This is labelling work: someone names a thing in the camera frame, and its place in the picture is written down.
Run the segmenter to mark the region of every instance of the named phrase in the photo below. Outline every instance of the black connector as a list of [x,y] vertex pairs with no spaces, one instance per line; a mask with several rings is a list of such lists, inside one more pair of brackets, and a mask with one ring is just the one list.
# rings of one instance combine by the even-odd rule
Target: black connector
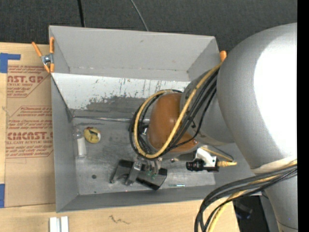
[[219,167],[217,166],[218,159],[214,167],[205,167],[205,162],[202,159],[196,159],[194,161],[188,161],[185,163],[187,170],[190,171],[203,171],[207,170],[207,172],[218,172]]

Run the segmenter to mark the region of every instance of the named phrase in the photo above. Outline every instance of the orange clip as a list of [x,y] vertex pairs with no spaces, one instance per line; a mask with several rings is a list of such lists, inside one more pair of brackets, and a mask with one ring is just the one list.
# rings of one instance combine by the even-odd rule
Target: orange clip
[[[54,37],[50,37],[49,39],[49,52],[50,53],[54,53],[54,42],[55,42],[55,38]],[[50,72],[54,72],[55,70],[55,64],[54,63],[50,63]]]
[[[55,50],[55,49],[54,49],[54,42],[55,42],[54,37],[51,37],[50,40],[49,40],[49,53],[50,53],[50,54],[53,54],[53,53],[54,53],[54,50]],[[39,57],[42,58],[42,61],[43,61],[43,64],[44,64],[44,68],[46,69],[46,71],[47,71],[48,73],[50,73],[50,72],[53,73],[53,72],[54,72],[54,69],[55,69],[54,63],[50,62],[50,68],[48,68],[47,63],[44,62],[44,58],[43,58],[42,52],[40,51],[40,49],[38,48],[38,46],[37,46],[34,42],[32,42],[31,44],[33,45],[33,47],[34,47],[36,53],[39,55]]]
[[221,62],[223,62],[223,61],[226,59],[226,56],[227,56],[226,51],[221,51],[221,52],[220,52],[220,59],[221,59]]

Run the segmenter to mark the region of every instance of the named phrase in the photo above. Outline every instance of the blue tape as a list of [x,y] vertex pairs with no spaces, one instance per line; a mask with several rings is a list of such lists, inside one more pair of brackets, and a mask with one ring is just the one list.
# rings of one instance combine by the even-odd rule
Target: blue tape
[[0,208],[4,208],[4,184],[0,184]]
[[0,53],[0,73],[8,72],[8,60],[20,60],[20,54]]

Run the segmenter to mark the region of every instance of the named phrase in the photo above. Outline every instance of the gray floor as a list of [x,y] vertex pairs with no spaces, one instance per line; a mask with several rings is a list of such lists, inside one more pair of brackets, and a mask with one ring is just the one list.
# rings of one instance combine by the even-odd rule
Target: gray floor
[[[216,36],[220,50],[297,22],[297,0],[134,0],[150,31]],[[91,28],[145,30],[130,0],[82,0]],[[76,0],[0,0],[0,41],[47,43],[49,25],[80,26]]]

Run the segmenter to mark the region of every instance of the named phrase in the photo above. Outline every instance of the small round object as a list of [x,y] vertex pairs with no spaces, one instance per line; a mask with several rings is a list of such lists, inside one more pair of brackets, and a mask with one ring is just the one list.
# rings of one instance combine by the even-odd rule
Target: small round object
[[87,127],[84,129],[84,137],[87,140],[87,142],[96,144],[101,139],[101,132],[97,128]]

